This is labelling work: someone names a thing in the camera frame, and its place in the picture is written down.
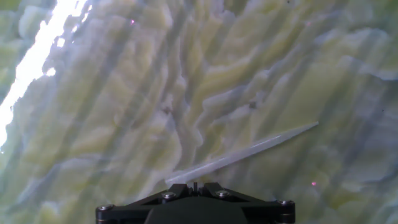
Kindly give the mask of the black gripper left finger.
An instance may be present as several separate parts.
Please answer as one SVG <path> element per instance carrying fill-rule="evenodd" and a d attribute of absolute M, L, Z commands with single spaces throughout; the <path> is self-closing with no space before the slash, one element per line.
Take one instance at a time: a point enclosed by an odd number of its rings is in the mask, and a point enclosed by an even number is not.
<path fill-rule="evenodd" d="M 127 205 L 106 204 L 100 205 L 95 210 L 96 224 L 144 224 L 150 211 L 159 206 L 181 199 L 190 195 L 187 184 L 173 184 L 169 189 L 163 190 L 146 198 Z"/>

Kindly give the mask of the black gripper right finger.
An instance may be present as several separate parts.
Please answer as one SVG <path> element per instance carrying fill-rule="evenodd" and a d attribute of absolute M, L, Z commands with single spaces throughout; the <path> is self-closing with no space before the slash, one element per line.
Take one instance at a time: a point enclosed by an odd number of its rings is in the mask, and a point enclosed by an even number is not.
<path fill-rule="evenodd" d="M 291 200 L 264 201 L 226 189 L 216 182 L 203 186 L 203 196 L 234 205 L 243 213 L 247 223 L 295 223 L 295 202 Z"/>

